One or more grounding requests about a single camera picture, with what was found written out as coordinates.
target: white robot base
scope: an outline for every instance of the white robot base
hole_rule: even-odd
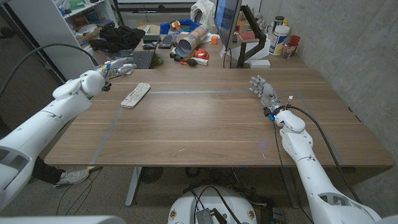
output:
[[[207,186],[201,186],[193,189],[194,193],[199,196],[203,189]],[[227,189],[226,187],[215,186],[220,194],[223,196],[225,202],[228,204],[236,218],[243,224],[256,224],[257,217],[254,213],[251,204],[240,194],[233,190]],[[191,224],[193,223],[193,211],[197,203],[197,198],[192,192],[183,194],[177,199],[172,205],[169,213],[168,224]],[[207,188],[200,197],[198,202],[198,209],[203,210],[209,208],[209,210],[217,209],[217,211],[225,218],[227,223],[236,223],[228,209],[225,207],[220,196],[216,190],[209,187]],[[215,216],[211,216],[213,223],[219,223]]]

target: wooden table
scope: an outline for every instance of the wooden table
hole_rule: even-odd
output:
[[[293,95],[294,106],[316,117],[342,166],[394,164],[329,84],[298,55],[269,55],[270,69],[222,69],[220,41],[200,47],[210,54],[207,67],[181,65],[169,57],[170,50],[157,49],[163,65],[115,78],[111,91],[91,100],[91,108],[76,118],[45,161],[79,166],[280,167],[273,124],[265,118],[260,99],[248,91],[250,78],[261,75],[282,103]],[[140,82],[150,83],[150,92],[135,108],[121,108],[120,102]],[[292,111],[306,122],[321,164],[335,166],[316,126]],[[283,165],[294,166],[279,134],[277,138]]]

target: sneaker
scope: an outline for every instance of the sneaker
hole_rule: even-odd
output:
[[[61,174],[60,181],[53,186],[58,188],[60,185],[80,184],[85,181],[90,172],[87,169],[78,171],[66,171]]]

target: red cup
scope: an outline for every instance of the red cup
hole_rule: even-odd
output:
[[[293,35],[293,36],[290,37],[290,43],[297,44],[297,47],[299,47],[300,39],[301,39],[301,37]],[[293,51],[292,56],[294,55],[294,53],[296,53],[297,47]]]

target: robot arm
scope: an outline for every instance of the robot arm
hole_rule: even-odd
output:
[[[109,90],[111,75],[135,68],[132,58],[106,62],[80,78],[69,80],[53,92],[53,100],[0,140],[0,210],[22,190],[32,174],[37,156],[72,118],[91,106],[90,98]]]
[[[279,131],[282,145],[297,165],[314,223],[375,223],[381,220],[373,209],[351,200],[333,186],[312,150],[313,139],[305,130],[304,121],[285,109],[271,85],[260,76],[252,77],[250,84],[270,120],[282,127]]]

